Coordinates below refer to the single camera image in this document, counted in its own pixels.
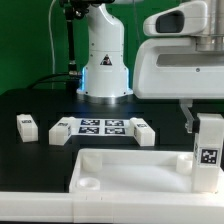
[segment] black tabletop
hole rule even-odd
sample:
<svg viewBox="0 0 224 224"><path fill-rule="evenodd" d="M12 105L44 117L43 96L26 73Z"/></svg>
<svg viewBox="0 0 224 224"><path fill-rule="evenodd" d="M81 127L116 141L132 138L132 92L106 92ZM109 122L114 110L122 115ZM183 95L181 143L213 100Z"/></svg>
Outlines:
<svg viewBox="0 0 224 224"><path fill-rule="evenodd" d="M0 96L0 191L68 192L79 149L192 151L194 135L187 134L176 100L138 100L118 105L91 104L64 90L10 90ZM198 112L217 113L210 101L195 102ZM39 141L23 143L16 115L31 114ZM140 147L133 137L72 136L64 146L49 145L48 131L62 117L92 119L143 118L156 132L155 147Z"/></svg>

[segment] small white cube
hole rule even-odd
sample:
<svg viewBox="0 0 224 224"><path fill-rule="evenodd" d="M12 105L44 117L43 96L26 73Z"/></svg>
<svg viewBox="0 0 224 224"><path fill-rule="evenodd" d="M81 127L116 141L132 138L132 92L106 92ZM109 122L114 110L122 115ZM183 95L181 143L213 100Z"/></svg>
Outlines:
<svg viewBox="0 0 224 224"><path fill-rule="evenodd" d="M72 135L72 128L75 125L75 118L62 118L49 131L50 145L64 145Z"/></svg>
<svg viewBox="0 0 224 224"><path fill-rule="evenodd" d="M23 142L38 141L38 128L31 115L18 115L17 129Z"/></svg>
<svg viewBox="0 0 224 224"><path fill-rule="evenodd" d="M155 145L155 132L143 119L130 119L130 132L133 133L133 136L140 146Z"/></svg>

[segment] white block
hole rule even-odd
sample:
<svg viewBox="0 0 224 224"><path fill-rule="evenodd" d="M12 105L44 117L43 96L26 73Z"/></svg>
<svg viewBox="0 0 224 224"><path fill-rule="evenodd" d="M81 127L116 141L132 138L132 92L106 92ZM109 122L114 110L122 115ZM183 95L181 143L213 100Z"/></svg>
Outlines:
<svg viewBox="0 0 224 224"><path fill-rule="evenodd" d="M155 145L155 132L143 119L131 118L130 132L133 132L133 135L140 146Z"/></svg>
<svg viewBox="0 0 224 224"><path fill-rule="evenodd" d="M198 114L199 133L195 134L192 169L193 192L217 192L222 148L224 119L219 114Z"/></svg>
<svg viewBox="0 0 224 224"><path fill-rule="evenodd" d="M17 128L23 142L38 141L38 128L31 115L18 115Z"/></svg>
<svg viewBox="0 0 224 224"><path fill-rule="evenodd" d="M74 117L63 117L49 131L50 145L64 145L72 135L72 128L75 126Z"/></svg>

